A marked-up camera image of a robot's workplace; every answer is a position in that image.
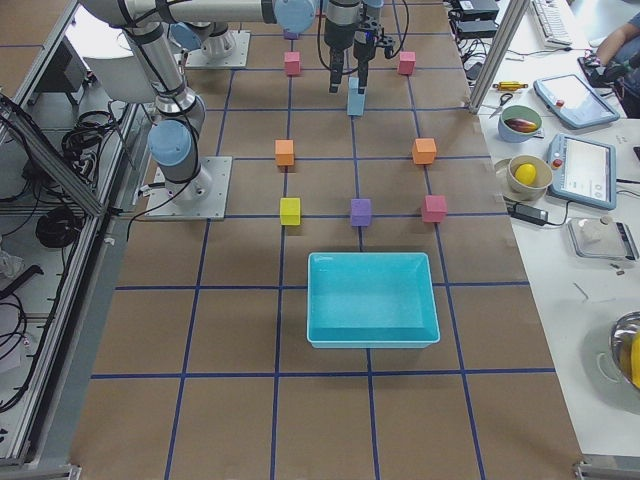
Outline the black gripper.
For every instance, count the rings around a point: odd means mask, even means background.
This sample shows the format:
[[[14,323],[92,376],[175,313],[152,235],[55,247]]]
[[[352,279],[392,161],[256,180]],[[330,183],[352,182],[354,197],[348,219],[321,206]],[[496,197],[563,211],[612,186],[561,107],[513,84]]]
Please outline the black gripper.
[[[357,59],[358,93],[365,94],[368,86],[369,62],[375,58],[375,35],[328,34],[330,85],[329,92],[337,93],[342,82],[344,52],[351,48]]]

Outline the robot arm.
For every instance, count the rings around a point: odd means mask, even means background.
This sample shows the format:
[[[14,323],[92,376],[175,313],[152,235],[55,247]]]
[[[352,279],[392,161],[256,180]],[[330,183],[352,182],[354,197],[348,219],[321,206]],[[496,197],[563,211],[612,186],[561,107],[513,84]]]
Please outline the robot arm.
[[[81,5],[123,31],[156,92],[161,121],[150,131],[148,147],[164,175],[168,195],[178,204],[206,198],[212,180],[202,172],[198,153],[205,105],[187,86],[164,27],[180,22],[263,22],[302,33],[320,9],[317,1],[83,1]]]
[[[376,21],[361,1],[329,1],[325,11],[324,42],[329,47],[329,92],[337,93],[346,75],[345,51],[353,48],[357,60],[358,93],[368,85],[369,62],[375,56]]]

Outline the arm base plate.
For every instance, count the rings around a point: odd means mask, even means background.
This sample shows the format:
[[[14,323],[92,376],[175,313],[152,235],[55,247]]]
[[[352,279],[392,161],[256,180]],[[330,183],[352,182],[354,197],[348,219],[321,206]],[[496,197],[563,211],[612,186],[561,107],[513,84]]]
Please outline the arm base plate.
[[[150,191],[146,217],[167,220],[223,220],[226,213],[233,158],[206,156],[200,158],[200,173],[185,191],[166,182],[164,172],[156,168],[154,181],[164,186]]]
[[[188,53],[184,66],[199,70],[245,68],[250,38],[248,30],[227,30],[210,36],[200,48]]]

